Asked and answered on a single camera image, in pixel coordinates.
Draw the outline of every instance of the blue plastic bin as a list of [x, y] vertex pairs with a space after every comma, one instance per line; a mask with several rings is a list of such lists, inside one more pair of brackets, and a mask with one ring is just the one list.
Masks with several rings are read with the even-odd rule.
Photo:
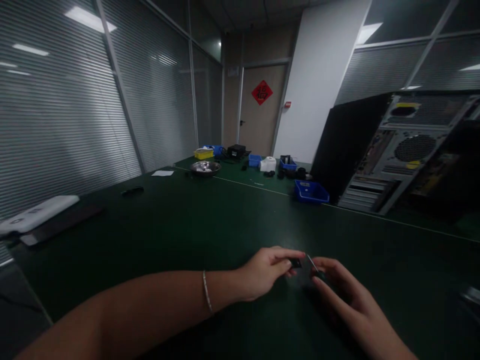
[[222, 145], [203, 145], [209, 149], [213, 149], [213, 156], [218, 156], [222, 154]]
[[253, 168], [258, 168], [260, 166], [260, 162], [262, 161], [262, 157], [260, 155], [248, 155], [248, 166]]
[[291, 164], [284, 164], [284, 162], [282, 161], [282, 159], [280, 159], [280, 169], [286, 169], [286, 170], [297, 170], [297, 163], [292, 159], [290, 158], [290, 162]]
[[318, 182], [295, 180], [296, 198], [301, 203], [328, 203], [330, 194]]

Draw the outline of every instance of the white paper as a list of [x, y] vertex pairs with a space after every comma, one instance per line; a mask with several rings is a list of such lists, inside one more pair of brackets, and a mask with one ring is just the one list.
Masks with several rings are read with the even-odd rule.
[[157, 170], [152, 174], [152, 176], [170, 176], [173, 173], [173, 171]]

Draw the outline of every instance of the white wall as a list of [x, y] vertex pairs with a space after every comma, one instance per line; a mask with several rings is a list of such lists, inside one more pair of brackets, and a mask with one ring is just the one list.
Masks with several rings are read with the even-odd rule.
[[312, 163], [372, 0], [336, 0], [301, 17], [273, 156]]

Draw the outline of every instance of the ceiling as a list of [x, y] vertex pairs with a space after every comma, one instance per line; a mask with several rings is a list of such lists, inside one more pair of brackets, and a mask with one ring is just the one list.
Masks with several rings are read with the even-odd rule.
[[224, 31], [262, 28], [299, 19], [303, 9], [329, 0], [202, 0]]

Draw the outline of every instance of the door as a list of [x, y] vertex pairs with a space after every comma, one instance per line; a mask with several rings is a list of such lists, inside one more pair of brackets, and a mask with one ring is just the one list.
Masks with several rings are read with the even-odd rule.
[[[245, 69], [241, 94], [239, 144], [252, 154], [270, 156], [284, 89], [287, 65]], [[252, 92], [265, 81], [272, 94], [259, 104]]]

